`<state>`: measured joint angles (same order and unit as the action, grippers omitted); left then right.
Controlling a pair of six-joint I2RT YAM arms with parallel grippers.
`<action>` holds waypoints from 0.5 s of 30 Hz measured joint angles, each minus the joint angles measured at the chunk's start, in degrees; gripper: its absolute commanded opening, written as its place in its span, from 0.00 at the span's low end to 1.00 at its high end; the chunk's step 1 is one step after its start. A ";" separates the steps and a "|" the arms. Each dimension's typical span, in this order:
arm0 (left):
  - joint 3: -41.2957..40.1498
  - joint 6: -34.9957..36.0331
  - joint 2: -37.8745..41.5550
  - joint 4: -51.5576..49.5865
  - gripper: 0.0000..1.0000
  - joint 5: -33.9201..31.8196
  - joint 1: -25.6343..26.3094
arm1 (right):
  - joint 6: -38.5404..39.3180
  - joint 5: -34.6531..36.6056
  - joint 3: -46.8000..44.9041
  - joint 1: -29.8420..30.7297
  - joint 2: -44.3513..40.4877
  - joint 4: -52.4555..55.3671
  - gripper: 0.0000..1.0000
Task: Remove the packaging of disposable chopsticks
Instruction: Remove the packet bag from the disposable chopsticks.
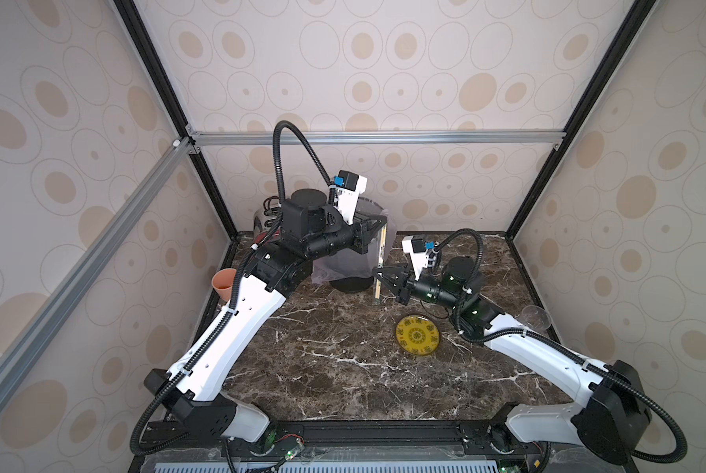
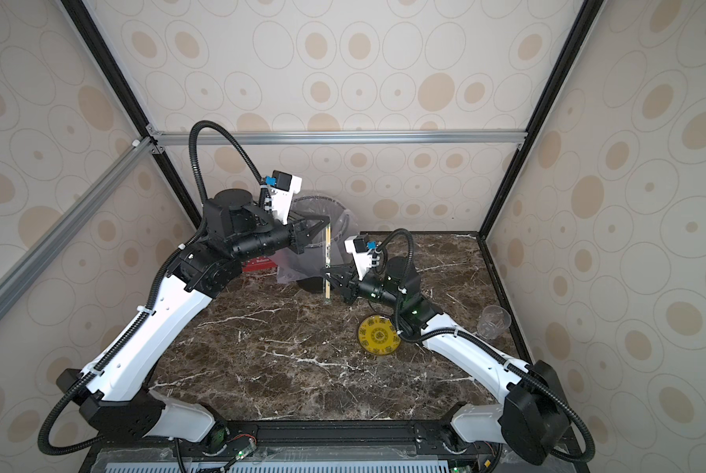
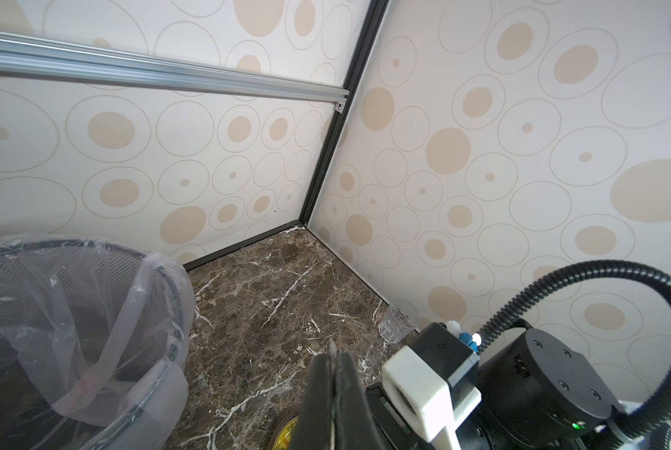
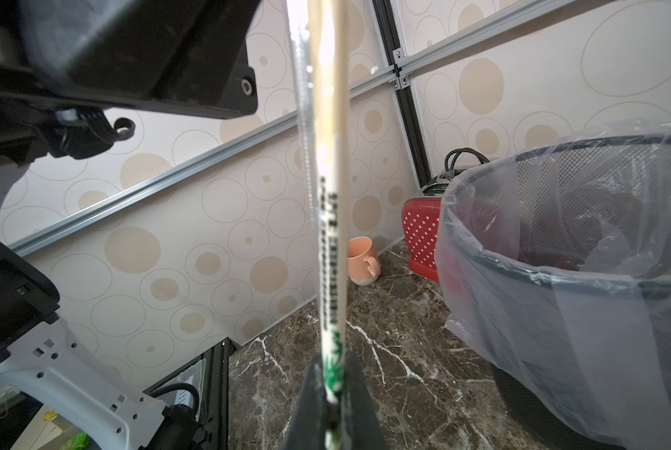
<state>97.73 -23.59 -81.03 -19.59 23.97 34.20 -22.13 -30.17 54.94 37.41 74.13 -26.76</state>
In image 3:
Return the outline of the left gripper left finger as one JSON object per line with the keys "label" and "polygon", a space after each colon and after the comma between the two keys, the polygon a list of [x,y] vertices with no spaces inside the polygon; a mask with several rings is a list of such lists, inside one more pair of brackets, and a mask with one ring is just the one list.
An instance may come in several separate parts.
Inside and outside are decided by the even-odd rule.
{"label": "left gripper left finger", "polygon": [[315,356],[309,366],[309,382],[292,433],[290,450],[331,448],[335,429],[334,387],[331,356]]}

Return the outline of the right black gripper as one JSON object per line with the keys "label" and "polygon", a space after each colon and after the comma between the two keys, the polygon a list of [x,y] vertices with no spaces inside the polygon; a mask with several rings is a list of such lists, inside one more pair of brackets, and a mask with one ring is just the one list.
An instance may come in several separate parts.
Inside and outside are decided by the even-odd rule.
{"label": "right black gripper", "polygon": [[431,444],[421,439],[401,417],[380,382],[375,382],[365,389],[365,398],[376,427],[388,449],[434,449]]}

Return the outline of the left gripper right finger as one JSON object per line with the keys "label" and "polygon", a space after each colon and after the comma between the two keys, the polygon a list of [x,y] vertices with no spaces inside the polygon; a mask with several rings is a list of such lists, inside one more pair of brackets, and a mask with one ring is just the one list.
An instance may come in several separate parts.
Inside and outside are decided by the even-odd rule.
{"label": "left gripper right finger", "polygon": [[386,449],[352,355],[336,351],[333,363],[333,448]]}

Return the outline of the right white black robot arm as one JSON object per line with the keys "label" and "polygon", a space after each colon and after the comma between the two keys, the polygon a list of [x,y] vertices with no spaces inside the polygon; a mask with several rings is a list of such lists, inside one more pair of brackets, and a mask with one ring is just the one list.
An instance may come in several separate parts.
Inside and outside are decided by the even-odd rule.
{"label": "right white black robot arm", "polygon": [[587,358],[535,328],[487,361],[457,322],[431,324],[367,388],[390,449],[596,449],[649,438],[667,448],[671,376],[629,411]]}

